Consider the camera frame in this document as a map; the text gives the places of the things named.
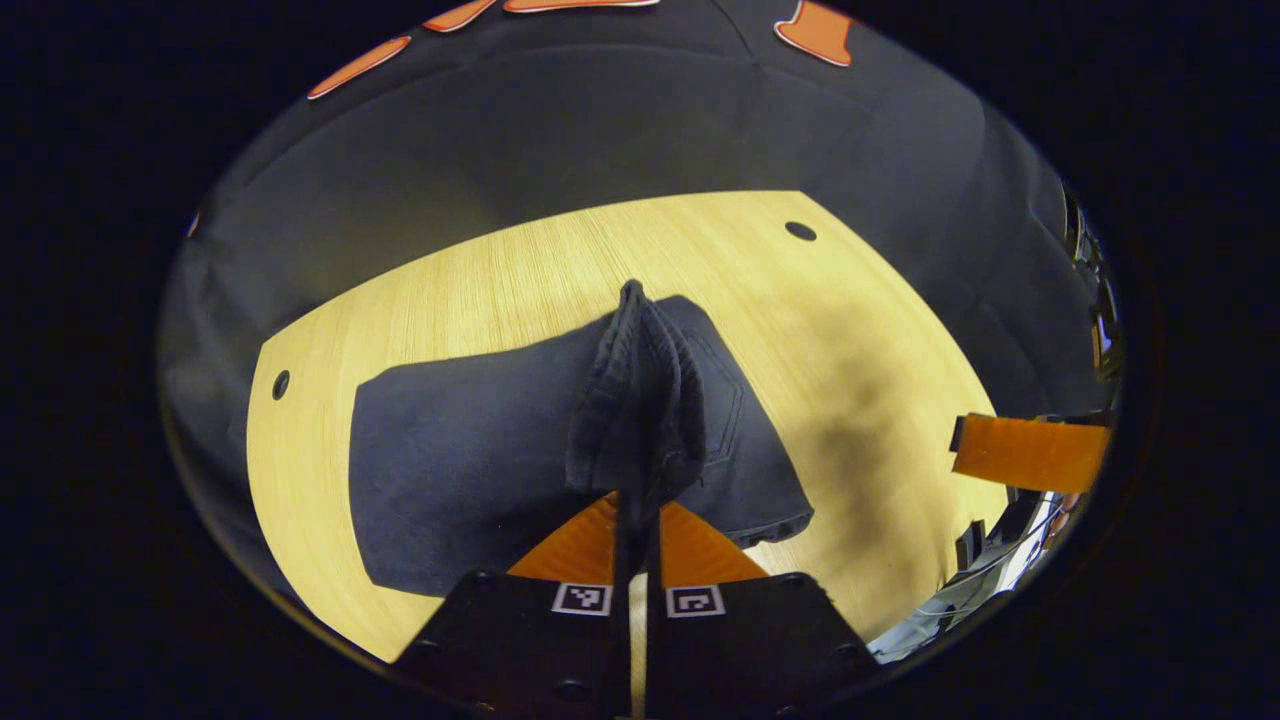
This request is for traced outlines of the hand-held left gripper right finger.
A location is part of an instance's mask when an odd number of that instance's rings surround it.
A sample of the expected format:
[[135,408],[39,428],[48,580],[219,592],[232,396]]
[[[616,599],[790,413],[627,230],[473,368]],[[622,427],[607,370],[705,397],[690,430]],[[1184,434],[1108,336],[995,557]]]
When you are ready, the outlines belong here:
[[881,675],[829,594],[772,574],[681,503],[650,532],[645,708],[654,719],[808,719]]

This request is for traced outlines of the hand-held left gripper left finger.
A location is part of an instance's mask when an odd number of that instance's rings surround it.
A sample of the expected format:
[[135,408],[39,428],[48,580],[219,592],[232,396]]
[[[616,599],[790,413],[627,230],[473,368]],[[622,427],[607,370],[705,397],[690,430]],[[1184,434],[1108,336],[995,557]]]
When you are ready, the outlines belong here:
[[463,577],[396,675],[475,719],[632,712],[627,550],[611,492],[504,571]]

